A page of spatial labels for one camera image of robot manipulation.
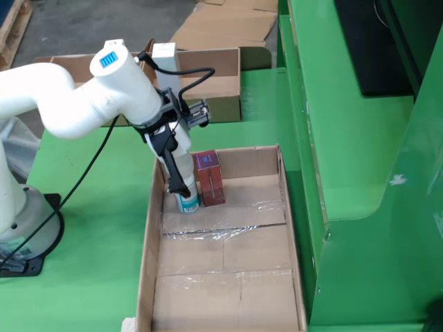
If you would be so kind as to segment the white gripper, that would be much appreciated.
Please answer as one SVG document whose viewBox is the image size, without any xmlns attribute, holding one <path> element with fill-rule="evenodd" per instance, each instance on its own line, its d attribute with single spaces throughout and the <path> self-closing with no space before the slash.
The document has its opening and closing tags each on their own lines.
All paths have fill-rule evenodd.
<svg viewBox="0 0 443 332">
<path fill-rule="evenodd" d="M 134 124 L 133 128 L 149 145 L 155 156 L 169 171 L 169 193 L 190 198 L 189 185 L 184 179 L 192 174 L 191 139 L 189 128 L 179 119 L 161 118 L 157 122 Z"/>
</svg>

